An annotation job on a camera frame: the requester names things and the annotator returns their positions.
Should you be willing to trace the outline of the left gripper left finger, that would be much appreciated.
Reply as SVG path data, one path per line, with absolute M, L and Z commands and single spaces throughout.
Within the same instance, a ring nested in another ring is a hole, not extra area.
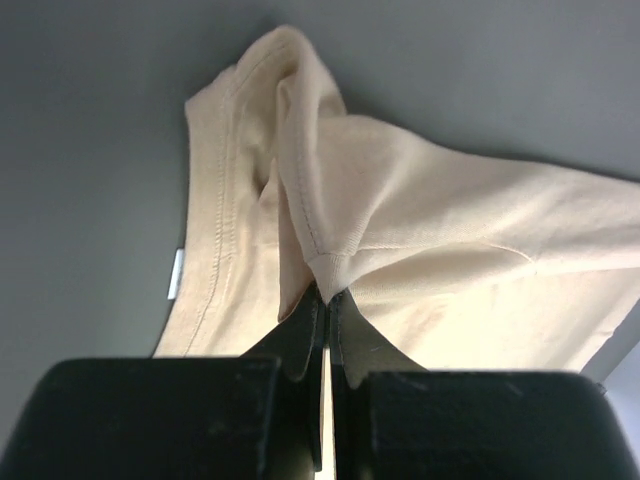
M 244 354 L 279 362 L 265 453 L 268 473 L 322 470 L 324 345 L 325 305 L 311 284 L 292 312 Z

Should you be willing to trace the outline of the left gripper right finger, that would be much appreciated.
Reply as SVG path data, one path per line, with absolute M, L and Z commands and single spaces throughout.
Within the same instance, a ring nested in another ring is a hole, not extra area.
M 371 464 L 368 377 L 377 372 L 427 370 L 401 352 L 360 312 L 350 291 L 327 306 L 333 405 L 335 477 L 365 479 Z

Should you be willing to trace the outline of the beige t shirt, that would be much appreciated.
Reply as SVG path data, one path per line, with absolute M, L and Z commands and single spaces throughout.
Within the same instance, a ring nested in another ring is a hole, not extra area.
M 161 356 L 235 355 L 310 284 L 435 369 L 581 370 L 639 299 L 639 187 L 456 152 L 346 111 L 278 28 L 185 106 L 179 293 Z

